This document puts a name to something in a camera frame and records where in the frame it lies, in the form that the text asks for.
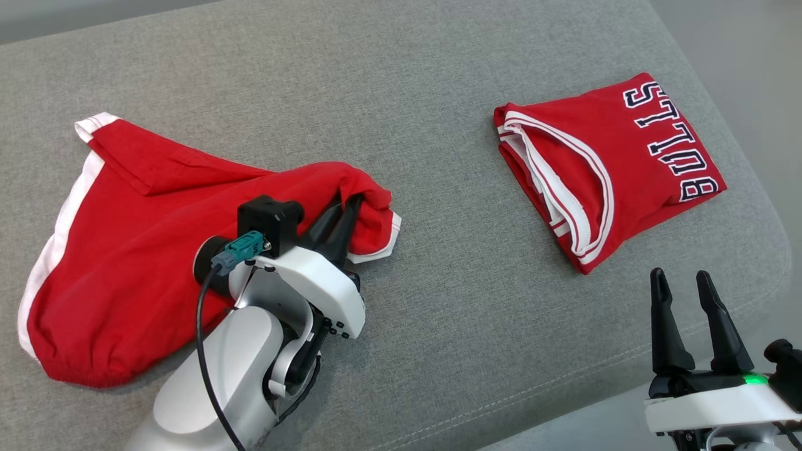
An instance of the gray ottoman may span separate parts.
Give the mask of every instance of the gray ottoman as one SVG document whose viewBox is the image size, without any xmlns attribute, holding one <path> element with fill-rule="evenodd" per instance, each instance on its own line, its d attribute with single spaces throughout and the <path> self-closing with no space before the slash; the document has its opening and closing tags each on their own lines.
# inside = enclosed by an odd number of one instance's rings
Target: gray ottoman
<svg viewBox="0 0 802 451">
<path fill-rule="evenodd" d="M 395 196 L 393 256 L 358 269 L 363 335 L 328 342 L 265 449 L 477 449 L 650 378 L 653 266 L 700 355 L 696 270 L 742 331 L 788 284 L 772 206 L 645 0 L 228 0 L 5 45 L 0 67 L 4 449 L 118 449 L 187 353 L 95 391 L 47 379 L 17 344 L 26 277 L 87 155 L 72 123 L 101 111 L 248 165 L 344 160 Z M 730 189 L 582 276 L 497 152 L 492 110 L 640 71 Z"/>
</svg>

